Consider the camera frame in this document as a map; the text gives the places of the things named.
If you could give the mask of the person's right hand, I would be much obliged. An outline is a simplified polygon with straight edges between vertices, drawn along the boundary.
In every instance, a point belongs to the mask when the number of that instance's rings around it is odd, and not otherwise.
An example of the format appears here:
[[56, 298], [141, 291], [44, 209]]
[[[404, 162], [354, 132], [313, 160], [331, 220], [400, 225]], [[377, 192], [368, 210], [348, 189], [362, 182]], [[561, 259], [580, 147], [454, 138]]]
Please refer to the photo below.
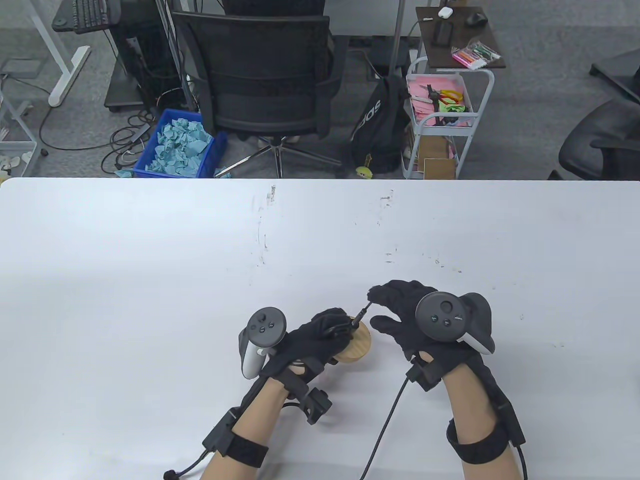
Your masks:
[[375, 315], [370, 319], [371, 328], [391, 336], [407, 361], [412, 362], [422, 356], [419, 362], [421, 367], [434, 362], [435, 368], [430, 368], [424, 375], [430, 384], [437, 384], [462, 364], [469, 366], [475, 374], [483, 376], [486, 367], [480, 352], [466, 343], [438, 341], [419, 327], [416, 308], [423, 297], [435, 291], [432, 286], [425, 286], [416, 280], [392, 279], [384, 285], [373, 286], [368, 291], [368, 301], [386, 307], [398, 319]]

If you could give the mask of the person's left hand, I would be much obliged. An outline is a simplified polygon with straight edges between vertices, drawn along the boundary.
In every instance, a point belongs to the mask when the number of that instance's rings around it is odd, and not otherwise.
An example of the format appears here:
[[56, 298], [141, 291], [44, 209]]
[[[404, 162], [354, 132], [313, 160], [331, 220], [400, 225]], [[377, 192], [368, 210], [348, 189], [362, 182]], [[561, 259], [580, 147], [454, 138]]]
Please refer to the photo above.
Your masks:
[[276, 378], [286, 368], [304, 359], [314, 359], [326, 366], [351, 342], [352, 331], [346, 329], [350, 322], [350, 316], [339, 307], [315, 314], [309, 322], [285, 335], [259, 376]]

